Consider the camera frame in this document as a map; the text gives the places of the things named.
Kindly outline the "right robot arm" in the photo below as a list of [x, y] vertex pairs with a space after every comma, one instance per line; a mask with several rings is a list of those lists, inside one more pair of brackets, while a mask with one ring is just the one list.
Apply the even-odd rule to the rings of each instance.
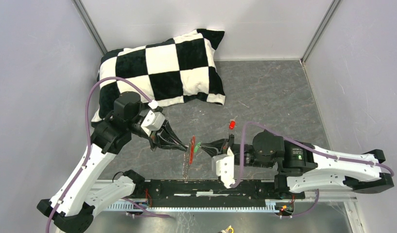
[[236, 182], [234, 166], [277, 168], [273, 193], [279, 198], [319, 189], [346, 189], [360, 194], [377, 194], [394, 187], [393, 177], [383, 172], [382, 150], [348, 154], [309, 143], [292, 143], [282, 136], [262, 131], [252, 144], [236, 144], [234, 135], [201, 144], [212, 158], [212, 170], [226, 188]]

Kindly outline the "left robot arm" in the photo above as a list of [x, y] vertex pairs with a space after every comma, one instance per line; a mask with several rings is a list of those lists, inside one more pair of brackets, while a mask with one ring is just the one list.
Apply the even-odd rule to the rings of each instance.
[[139, 93], [124, 92], [95, 127], [85, 154], [66, 183], [52, 198], [41, 200], [37, 209], [59, 230], [83, 233], [111, 204], [128, 196], [141, 197], [147, 189], [145, 179], [133, 170], [124, 172], [107, 187], [90, 192], [101, 172], [134, 135], [147, 139], [152, 150], [188, 149], [175, 135], [161, 107], [146, 109]]

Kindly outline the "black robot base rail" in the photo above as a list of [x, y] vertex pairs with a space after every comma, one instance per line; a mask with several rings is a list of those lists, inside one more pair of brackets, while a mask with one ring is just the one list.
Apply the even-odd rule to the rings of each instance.
[[276, 181], [243, 180], [227, 189], [220, 180], [146, 180], [133, 170], [123, 172], [133, 180], [130, 199], [152, 201], [152, 207], [262, 207], [265, 200], [304, 199]]

